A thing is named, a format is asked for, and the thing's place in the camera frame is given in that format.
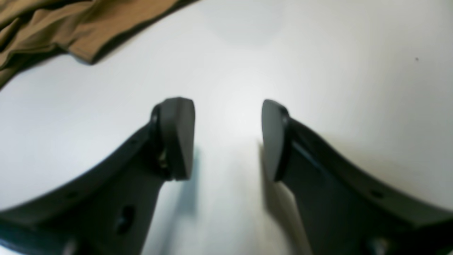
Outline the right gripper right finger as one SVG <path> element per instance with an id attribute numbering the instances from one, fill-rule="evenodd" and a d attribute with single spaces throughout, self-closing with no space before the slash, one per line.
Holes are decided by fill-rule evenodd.
<path id="1" fill-rule="evenodd" d="M 315 255 L 447 255 L 452 211 L 384 184 L 273 100 L 262 105 L 267 178 L 296 200 Z"/>

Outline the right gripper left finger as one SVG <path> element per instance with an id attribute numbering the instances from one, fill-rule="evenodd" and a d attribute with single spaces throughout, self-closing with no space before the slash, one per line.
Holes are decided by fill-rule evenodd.
<path id="1" fill-rule="evenodd" d="M 195 105 L 173 97 L 105 160 L 1 211 L 1 247 L 22 255 L 139 255 L 160 189 L 190 179 Z"/>

